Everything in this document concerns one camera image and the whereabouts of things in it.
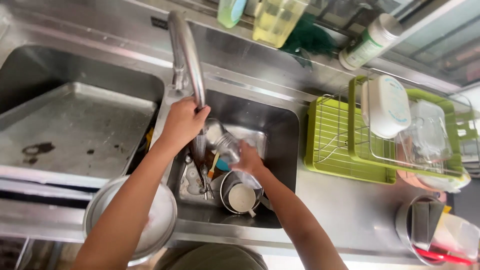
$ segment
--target white bottle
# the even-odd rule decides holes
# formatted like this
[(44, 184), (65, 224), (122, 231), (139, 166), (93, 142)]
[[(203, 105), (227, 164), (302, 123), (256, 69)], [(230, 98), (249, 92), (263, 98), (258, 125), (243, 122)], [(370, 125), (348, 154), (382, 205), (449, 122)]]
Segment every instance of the white bottle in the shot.
[(340, 63), (349, 70), (356, 70), (379, 55), (403, 33), (396, 18), (382, 13), (338, 55)]

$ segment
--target plastic bottle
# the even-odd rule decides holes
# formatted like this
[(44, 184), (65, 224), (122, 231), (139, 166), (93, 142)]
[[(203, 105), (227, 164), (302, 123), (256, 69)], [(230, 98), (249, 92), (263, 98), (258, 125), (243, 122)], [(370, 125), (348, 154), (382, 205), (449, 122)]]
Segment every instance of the plastic bottle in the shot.
[(385, 47), (403, 33), (396, 18), (382, 13), (338, 55), (340, 63), (349, 70), (356, 70), (379, 55)]
[(263, 0), (253, 24), (253, 40), (283, 46), (310, 0)]
[(216, 19), (226, 28), (234, 27), (240, 20), (247, 0), (220, 0)]

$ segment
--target stainless steel countertop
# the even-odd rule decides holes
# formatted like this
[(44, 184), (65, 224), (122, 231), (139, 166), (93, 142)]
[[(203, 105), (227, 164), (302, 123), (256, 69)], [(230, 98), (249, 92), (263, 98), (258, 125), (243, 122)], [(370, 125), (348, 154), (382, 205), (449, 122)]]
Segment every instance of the stainless steel countertop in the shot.
[[(7, 14), (4, 22), (0, 24), (2, 32), (0, 64), (16, 47), (38, 44), (153, 74), (165, 84), (171, 81), (173, 58), (168, 32), (165, 30), (147, 28), (149, 25), (145, 26), (137, 22), (137, 24), (132, 22), (121, 24), (116, 21), (119, 18), (108, 13), (105, 7), (97, 7), (96, 14), (106, 12), (101, 19), (111, 20), (111, 22), (96, 25), (93, 28), (95, 30), (92, 30), (89, 25), (93, 24), (92, 21), (85, 22), (85, 19), (81, 18), (84, 12), (89, 12), (83, 6), (77, 7), (67, 1), (60, 4), (57, 9), (44, 10), (36, 6), (37, 4), (33, 1), (27, 4), (16, 4), (21, 7), (5, 9), (5, 6), (0, 5), (0, 11)], [(141, 10), (140, 6), (133, 2), (124, 1), (123, 4), (132, 13), (139, 13)], [(168, 3), (165, 4), (164, 10), (148, 10), (147, 13), (155, 13), (156, 16), (162, 17), (173, 8), (181, 9)], [(194, 16), (197, 15), (187, 14), (190, 19)], [(279, 72), (276, 67), (271, 66), (271, 69), (268, 69), (262, 59), (248, 55), (243, 49), (239, 49), (236, 55), (240, 57), (232, 58), (233, 56), (221, 52), (222, 48), (209, 48), (205, 42), (213, 39), (211, 35), (220, 35), (223, 41), (226, 41), (229, 36), (203, 26), (192, 24), (191, 26), (195, 28), (195, 40), (203, 62), (205, 85), (208, 89), (285, 108), (298, 116), (300, 143), (296, 195), (318, 219), (342, 258), (354, 261), (418, 264), (419, 261), (400, 242), (395, 232), (394, 219), (396, 210), (404, 201), (427, 192), (402, 181), (398, 181), (395, 185), (372, 184), (307, 170), (302, 161), (306, 145), (306, 111), (308, 104), (315, 100), (317, 95), (306, 93), (290, 83), (282, 83), (289, 80), (276, 80), (275, 76), (284, 77), (286, 73), (275, 73)], [(216, 51), (203, 54), (208, 49), (216, 49)], [(216, 61), (212, 57), (220, 57), (225, 62), (230, 61), (229, 64), (232, 66), (236, 65), (235, 61), (241, 61), (241, 63), (232, 67), (235, 69), (234, 72), (211, 64)], [(285, 65), (295, 67), (297, 65), (296, 61), (288, 55), (279, 53), (278, 57), (283, 59), (282, 63)], [(257, 76), (242, 74), (239, 69), (253, 70)], [(332, 71), (331, 74), (337, 78), (335, 85), (343, 85), (350, 78), (340, 72), (336, 74)], [(156, 122), (154, 140), (163, 129), (168, 111), (169, 105), (164, 99)], [(164, 183), (167, 181), (169, 169), (170, 167), (164, 175)], [(101, 186), (107, 180), (90, 179), (90, 181), (92, 186)], [(0, 199), (0, 234), (82, 242), (84, 240), (83, 215), (82, 209)], [(191, 242), (238, 244), (250, 247), (261, 254), (296, 256), (294, 246), (283, 229), (178, 220), (168, 246), (187, 245)]]

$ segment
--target faucet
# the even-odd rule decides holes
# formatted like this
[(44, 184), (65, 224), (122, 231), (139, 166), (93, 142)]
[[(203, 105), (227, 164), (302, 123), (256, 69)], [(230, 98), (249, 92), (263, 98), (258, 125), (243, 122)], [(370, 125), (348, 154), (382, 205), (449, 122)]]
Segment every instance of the faucet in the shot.
[(168, 31), (172, 42), (173, 51), (173, 87), (182, 90), (188, 84), (185, 77), (185, 65), (192, 81), (193, 92), (197, 109), (205, 107), (204, 74), (200, 67), (197, 47), (188, 23), (179, 11), (170, 11), (168, 14)]

